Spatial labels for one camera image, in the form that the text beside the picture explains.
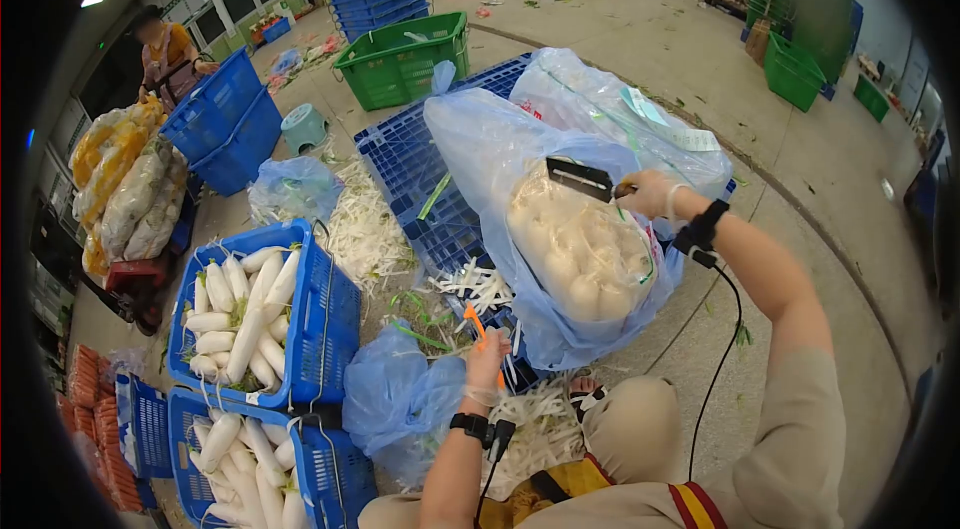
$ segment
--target small plastic stool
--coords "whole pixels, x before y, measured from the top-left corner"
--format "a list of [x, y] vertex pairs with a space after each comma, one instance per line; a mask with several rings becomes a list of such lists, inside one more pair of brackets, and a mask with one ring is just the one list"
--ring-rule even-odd
[[280, 125], [283, 140], [294, 155], [304, 146], [316, 148], [327, 138], [327, 119], [309, 103], [294, 108]]

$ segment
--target hand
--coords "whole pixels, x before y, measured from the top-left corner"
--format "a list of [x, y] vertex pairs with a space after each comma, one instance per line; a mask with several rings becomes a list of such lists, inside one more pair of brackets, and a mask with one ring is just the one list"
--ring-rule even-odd
[[[618, 199], [616, 201], [617, 205], [634, 212], [640, 212], [651, 220], [667, 215], [667, 197], [670, 195], [670, 190], [678, 183], [678, 181], [660, 171], [630, 173], [630, 175], [624, 176], [621, 182], [635, 185], [637, 188], [636, 192], [630, 194], [630, 196]], [[684, 189], [689, 189], [689, 187], [683, 186], [677, 191], [683, 191]]]
[[496, 391], [500, 364], [509, 351], [510, 340], [502, 337], [498, 329], [487, 329], [486, 340], [474, 343], [466, 357], [466, 384], [481, 390]]
[[203, 60], [199, 60], [194, 65], [194, 68], [196, 68], [197, 72], [201, 75], [212, 75], [220, 69], [220, 62], [204, 62]]

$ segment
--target woman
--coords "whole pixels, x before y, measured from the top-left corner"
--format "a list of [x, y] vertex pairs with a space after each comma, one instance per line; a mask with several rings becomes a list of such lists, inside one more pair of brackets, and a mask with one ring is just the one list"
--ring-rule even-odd
[[[619, 205], [647, 218], [691, 221], [711, 204], [657, 171], [625, 180], [638, 188]], [[578, 377], [570, 384], [570, 402], [582, 423], [587, 458], [535, 474], [505, 503], [485, 499], [482, 529], [843, 525], [837, 489], [846, 423], [827, 317], [810, 279], [786, 249], [729, 213], [715, 229], [716, 251], [773, 325], [752, 450], [696, 483], [672, 484], [682, 476], [678, 462], [684, 450], [672, 385], [640, 376], [607, 393], [594, 380]], [[474, 346], [459, 412], [489, 413], [489, 391], [496, 388], [507, 349]], [[480, 497], [481, 454], [478, 439], [451, 429], [424, 493], [373, 500], [360, 514], [360, 528], [470, 529]]]
[[190, 34], [179, 23], [164, 23], [156, 6], [140, 10], [130, 23], [133, 36], [143, 44], [143, 82], [140, 103], [147, 103], [147, 92], [157, 91], [163, 112], [170, 114], [193, 89], [200, 75], [212, 75], [220, 68], [217, 62], [200, 60]]

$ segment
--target concrete floor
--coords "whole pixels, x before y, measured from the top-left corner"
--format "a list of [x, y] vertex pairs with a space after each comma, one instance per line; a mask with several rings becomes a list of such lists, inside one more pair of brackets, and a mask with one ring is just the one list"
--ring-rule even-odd
[[[853, 98], [854, 72], [841, 80], [832, 102], [818, 98], [810, 112], [798, 111], [767, 89], [762, 69], [743, 53], [738, 39], [742, 23], [716, 9], [697, 7], [695, 0], [540, 0], [537, 9], [525, 7], [524, 0], [502, 0], [504, 6], [492, 7], [491, 17], [477, 19], [474, 10], [481, 1], [434, 0], [436, 12], [470, 13], [473, 72], [529, 52], [534, 49], [530, 44], [568, 47], [668, 101], [680, 98], [685, 110], [698, 114], [733, 148], [730, 158], [745, 184], [734, 193], [732, 209], [797, 255], [832, 323], [848, 426], [841, 513], [848, 524], [858, 523], [893, 463], [908, 415], [905, 384], [883, 326], [900, 352], [910, 385], [930, 363], [940, 340], [940, 325], [930, 313], [932, 304], [898, 204], [919, 164], [903, 121], [888, 114], [878, 125]], [[332, 31], [326, 10], [309, 14], [294, 31], [258, 51], [254, 66], [265, 76], [277, 54], [308, 42], [318, 44]], [[330, 139], [343, 156], [354, 152], [354, 134], [396, 111], [363, 111], [328, 64], [301, 73], [274, 101], [282, 114], [312, 103], [329, 119]], [[289, 157], [282, 139], [273, 154]], [[883, 197], [884, 176], [897, 191], [894, 203]], [[194, 244], [248, 228], [245, 192], [228, 199], [212, 197], [200, 207]], [[714, 273], [687, 264], [684, 274], [654, 322], [595, 367], [608, 383], [643, 372], [669, 377], [678, 388], [689, 448], [737, 308], [729, 287]], [[383, 307], [384, 298], [406, 288], [409, 280], [401, 277], [364, 298], [370, 310], [362, 329], [364, 341], [378, 330], [377, 308]], [[168, 389], [172, 381], [161, 368], [166, 330], [155, 339], [142, 338], [86, 288], [80, 290], [72, 340], [103, 353], [143, 345], [148, 351], [146, 378]], [[726, 360], [702, 421], [695, 475], [734, 460], [755, 438], [769, 322], [749, 300], [744, 304], [744, 319], [755, 341]], [[155, 482], [154, 487], [171, 521], [183, 521], [176, 518], [171, 482]]]

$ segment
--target foot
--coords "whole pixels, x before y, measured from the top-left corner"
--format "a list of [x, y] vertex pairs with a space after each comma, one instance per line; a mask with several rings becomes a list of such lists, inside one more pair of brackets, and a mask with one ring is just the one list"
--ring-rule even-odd
[[570, 381], [570, 405], [577, 413], [577, 422], [583, 424], [587, 410], [607, 396], [607, 388], [590, 377], [574, 377]]

